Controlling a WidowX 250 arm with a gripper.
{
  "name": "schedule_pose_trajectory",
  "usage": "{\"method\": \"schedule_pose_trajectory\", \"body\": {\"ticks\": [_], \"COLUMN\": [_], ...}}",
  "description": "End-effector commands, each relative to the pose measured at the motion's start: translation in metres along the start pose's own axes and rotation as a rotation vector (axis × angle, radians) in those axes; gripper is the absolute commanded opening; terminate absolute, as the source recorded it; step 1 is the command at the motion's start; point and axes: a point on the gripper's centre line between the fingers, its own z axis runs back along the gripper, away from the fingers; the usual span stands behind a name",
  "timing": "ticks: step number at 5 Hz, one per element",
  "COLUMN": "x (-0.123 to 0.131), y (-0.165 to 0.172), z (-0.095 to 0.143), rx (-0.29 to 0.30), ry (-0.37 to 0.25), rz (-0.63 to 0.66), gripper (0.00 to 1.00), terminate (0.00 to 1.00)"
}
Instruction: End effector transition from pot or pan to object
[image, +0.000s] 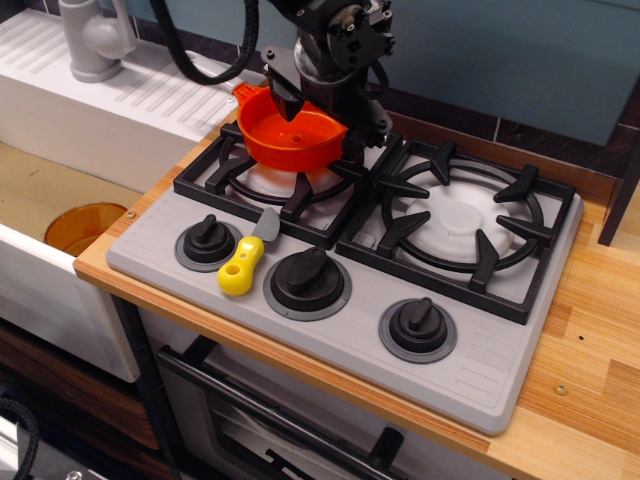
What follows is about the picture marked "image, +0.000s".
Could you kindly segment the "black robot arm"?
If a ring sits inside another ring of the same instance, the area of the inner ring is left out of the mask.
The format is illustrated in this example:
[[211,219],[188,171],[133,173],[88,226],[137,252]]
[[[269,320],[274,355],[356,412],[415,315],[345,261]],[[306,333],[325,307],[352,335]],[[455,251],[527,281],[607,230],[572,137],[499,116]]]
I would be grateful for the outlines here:
[[308,101],[347,127],[343,158],[384,144],[392,120],[379,103],[388,88],[380,59],[393,52],[388,1],[275,1],[298,27],[291,49],[262,50],[271,97],[291,122]]

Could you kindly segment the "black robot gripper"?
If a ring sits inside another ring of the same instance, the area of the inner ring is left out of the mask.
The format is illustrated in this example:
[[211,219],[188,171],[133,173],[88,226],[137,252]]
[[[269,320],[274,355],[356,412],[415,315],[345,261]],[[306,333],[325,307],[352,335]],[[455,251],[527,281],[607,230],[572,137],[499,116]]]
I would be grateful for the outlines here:
[[379,103],[388,88],[380,59],[393,52],[389,1],[274,1],[297,28],[293,48],[262,51],[271,98],[292,122],[309,102],[345,125],[341,158],[381,147],[392,121]]

